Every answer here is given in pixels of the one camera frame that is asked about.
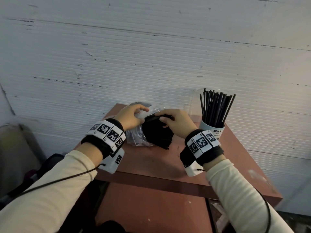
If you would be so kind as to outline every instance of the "hand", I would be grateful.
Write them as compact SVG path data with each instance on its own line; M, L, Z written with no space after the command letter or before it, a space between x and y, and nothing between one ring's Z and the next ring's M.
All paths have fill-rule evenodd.
M163 114L174 117L174 121L166 117L161 117L160 121L166 123L173 133L181 138L185 139L191 132L197 129L187 112L183 110L167 109L162 110L155 115L160 116Z
M149 111L147 107L141 104L128 105L121 109L114 119L121 123L124 131L131 130L145 122L144 119L138 119L134 116L135 113L139 113L140 109L146 112Z

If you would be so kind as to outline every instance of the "pen holder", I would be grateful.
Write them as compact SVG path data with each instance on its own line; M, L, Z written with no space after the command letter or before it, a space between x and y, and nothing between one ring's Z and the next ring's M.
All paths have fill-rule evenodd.
M212 126L210 126L210 125L207 125L205 122L201 121L201 123L200 123L200 125L199 125L199 128L200 128L200 129L203 129L204 131L210 130L210 131L213 133L213 135L215 136L215 138L216 138L217 140L219 140L219 138L220 138L220 136L221 136L221 134L222 134L222 131L224 130L225 126L226 126L226 125L224 124L224 127L222 127L222 128L216 128L216 127L212 127Z

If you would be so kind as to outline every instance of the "forearm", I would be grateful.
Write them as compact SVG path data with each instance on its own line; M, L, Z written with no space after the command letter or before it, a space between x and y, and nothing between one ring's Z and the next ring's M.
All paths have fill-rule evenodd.
M94 167L90 158L79 151L72 151L30 189ZM0 232L57 232L96 174L97 171L92 171L18 197L0 211Z
M220 160L213 166L210 164L206 179L218 195L236 232L265 232L268 210L264 200L228 159ZM269 207L269 232L293 232L278 213Z

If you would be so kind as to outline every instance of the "person's right hand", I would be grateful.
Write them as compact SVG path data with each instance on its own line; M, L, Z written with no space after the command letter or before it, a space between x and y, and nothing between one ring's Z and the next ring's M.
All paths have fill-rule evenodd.
M166 109L156 113L156 116L163 114L171 115L174 120L166 117L160 117L160 121L166 123L174 134L181 138L186 138L191 132L197 129L187 112L176 109Z

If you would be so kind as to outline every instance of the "white corrugated wall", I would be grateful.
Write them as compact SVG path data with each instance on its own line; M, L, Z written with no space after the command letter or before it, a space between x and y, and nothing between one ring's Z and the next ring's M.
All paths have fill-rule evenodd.
M0 0L0 82L47 156L115 103L188 109L196 88L237 94L227 123L311 215L311 0Z

